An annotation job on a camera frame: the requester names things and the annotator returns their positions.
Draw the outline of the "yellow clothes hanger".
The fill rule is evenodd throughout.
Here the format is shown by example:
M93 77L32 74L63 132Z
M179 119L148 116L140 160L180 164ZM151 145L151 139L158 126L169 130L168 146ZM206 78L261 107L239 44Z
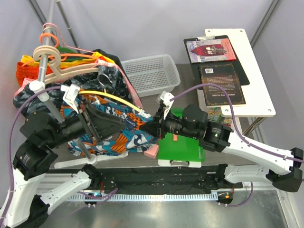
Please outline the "yellow clothes hanger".
M128 102L128 101L126 101L126 100L124 100L124 99L122 99L122 98L119 98L119 97L117 97L117 96L115 96L115 95L111 95L111 94L109 94L109 93L99 92L99 91L92 91L92 90L83 90L83 91L80 91L79 94L80 94L80 95L84 95L84 94L94 94L94 95L105 96L105 97L114 99L114 100L116 100L116 101L118 101L118 102L120 102L120 103L122 103L122 104L124 104L124 105L126 105L126 106L128 106L128 107L130 107L130 108L132 108L132 109L134 109L134 110L137 111L137 112L140 112L140 111L142 110L141 108L139 108L139 107L137 107L137 106L131 104L130 102Z

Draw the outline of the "colourful patterned shorts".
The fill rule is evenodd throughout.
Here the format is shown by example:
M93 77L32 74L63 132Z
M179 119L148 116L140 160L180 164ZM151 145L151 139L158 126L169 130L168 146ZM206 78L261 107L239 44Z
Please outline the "colourful patterned shorts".
M124 152L145 152L158 139L140 129L152 121L143 109L137 110L119 101L84 91L76 102L86 108L95 127L95 133L84 132L81 142L90 153L118 156Z

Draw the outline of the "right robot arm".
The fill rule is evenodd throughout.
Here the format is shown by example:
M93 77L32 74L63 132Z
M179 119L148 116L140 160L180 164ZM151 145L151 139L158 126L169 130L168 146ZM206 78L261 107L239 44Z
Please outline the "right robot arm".
M300 148L279 149L243 136L237 129L208 120L208 114L196 105L188 105L177 117L161 105L153 119L140 130L163 139L167 133L198 140L210 152L222 152L254 162L253 165L220 164L214 181L224 188L230 183L270 182L286 192L298 192L303 182L301 165L304 151Z

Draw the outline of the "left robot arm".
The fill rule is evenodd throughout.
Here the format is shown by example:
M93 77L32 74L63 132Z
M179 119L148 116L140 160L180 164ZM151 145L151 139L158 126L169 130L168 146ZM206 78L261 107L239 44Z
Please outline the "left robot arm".
M26 137L13 160L13 184L1 208L1 225L6 228L38 228L63 201L78 191L97 189L101 173L86 164L69 181L48 193L37 194L39 183L45 177L58 155L53 149L88 134L101 140L121 131L123 121L87 104L81 114L70 114L57 123L49 114L38 112L28 116L20 132Z

